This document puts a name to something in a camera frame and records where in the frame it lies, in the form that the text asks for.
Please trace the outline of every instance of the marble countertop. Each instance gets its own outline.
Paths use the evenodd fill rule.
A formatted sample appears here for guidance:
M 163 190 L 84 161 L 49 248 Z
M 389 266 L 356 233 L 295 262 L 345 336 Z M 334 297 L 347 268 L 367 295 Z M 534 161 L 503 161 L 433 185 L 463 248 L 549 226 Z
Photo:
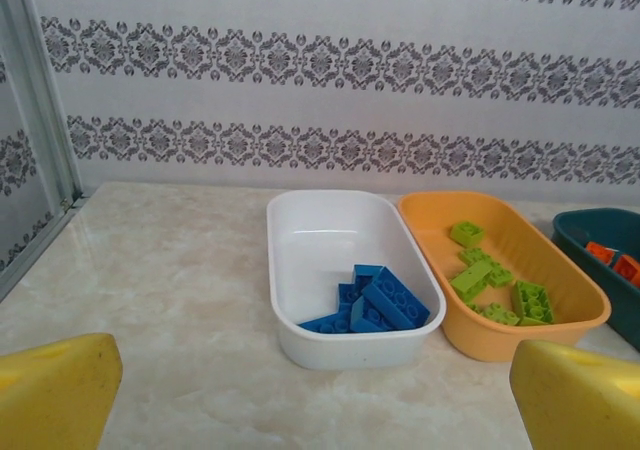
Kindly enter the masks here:
M 124 377 L 103 449 L 530 448 L 509 364 L 471 360 L 441 330 L 404 367 L 287 359 L 267 265 L 279 193 L 103 185 L 0 305 L 0 354 L 114 334 Z M 514 205 L 547 234 L 556 213 L 585 207 Z M 579 346 L 640 361 L 608 326 Z

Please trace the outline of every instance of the toy building block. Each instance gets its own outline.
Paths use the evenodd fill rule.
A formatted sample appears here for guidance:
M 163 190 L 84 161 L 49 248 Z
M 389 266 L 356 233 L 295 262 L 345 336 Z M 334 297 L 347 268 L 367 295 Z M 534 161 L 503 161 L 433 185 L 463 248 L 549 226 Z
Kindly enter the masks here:
M 510 310 L 507 310 L 502 305 L 497 302 L 493 302 L 488 305 L 481 314 L 483 317 L 488 318 L 497 323 L 502 323 L 503 325 L 517 325 L 520 321 L 520 318 Z
M 640 287 L 640 263 L 630 255 L 621 255 L 613 266 L 613 271 Z
M 511 290 L 511 303 L 521 326 L 553 323 L 551 302 L 542 285 L 517 281 Z
M 350 318 L 349 312 L 338 312 L 301 323 L 299 326 L 316 333 L 348 333 Z
M 463 247 L 473 247 L 484 237 L 484 230 L 471 222 L 460 222 L 451 228 L 449 237 Z
M 352 282 L 355 285 L 355 291 L 358 294 L 356 298 L 360 297 L 362 289 L 369 285 L 371 280 L 374 279 L 382 270 L 381 265 L 354 265 L 353 266 L 353 279 Z
M 338 312 L 350 312 L 351 305 L 360 297 L 353 283 L 338 284 Z
M 386 267 L 362 294 L 398 330 L 421 327 L 429 318 L 427 307 Z
M 471 310 L 473 310 L 478 314 L 482 313 L 482 309 L 480 308 L 480 305 L 477 305 L 475 303 L 467 303 L 467 307 L 469 307 Z
M 388 332 L 395 330 L 366 298 L 360 297 L 351 307 L 351 331 L 357 333 Z
M 589 242 L 587 243 L 587 252 L 596 257 L 605 265 L 610 265 L 615 255 L 615 250 L 611 250 L 599 243 Z
M 460 299 L 465 303 L 469 303 L 487 287 L 486 277 L 492 270 L 493 268 L 489 263 L 477 262 L 458 274 L 449 283 L 451 283 Z
M 469 266 L 476 262 L 491 261 L 491 257 L 478 247 L 467 248 L 466 250 L 461 251 L 458 254 L 458 257 Z
M 502 265 L 497 262 L 493 262 L 491 273 L 487 276 L 487 282 L 492 287 L 504 287 L 506 284 L 513 280 L 513 273 L 509 270 L 505 269 Z
M 618 260 L 620 260 L 620 257 L 622 255 L 624 255 L 624 253 L 622 253 L 622 251 L 620 250 L 613 250 L 614 254 L 613 254 L 613 258 L 611 259 L 611 263 L 609 264 L 610 268 L 613 268 L 616 266 L 616 263 L 618 263 Z

